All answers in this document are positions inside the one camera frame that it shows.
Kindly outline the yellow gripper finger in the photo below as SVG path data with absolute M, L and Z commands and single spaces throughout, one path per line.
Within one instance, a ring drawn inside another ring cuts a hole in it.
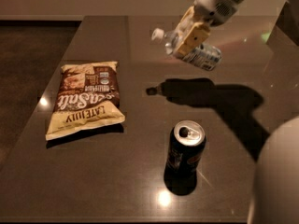
M 200 15 L 195 14 L 194 7 L 189 7 L 178 23 L 175 34 L 177 38 L 173 55 L 183 58 L 208 39 L 210 26 Z

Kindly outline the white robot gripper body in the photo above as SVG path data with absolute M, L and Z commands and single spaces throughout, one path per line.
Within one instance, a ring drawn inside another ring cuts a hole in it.
M 226 23 L 237 11 L 239 0 L 194 0 L 194 14 L 211 26 Z

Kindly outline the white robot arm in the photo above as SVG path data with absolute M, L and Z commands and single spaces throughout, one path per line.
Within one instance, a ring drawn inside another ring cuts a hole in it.
M 192 52 L 192 26 L 200 21 L 219 26 L 244 0 L 194 0 L 178 24 L 175 56 Z M 247 224 L 299 224 L 299 117 L 276 128 L 256 164 Z

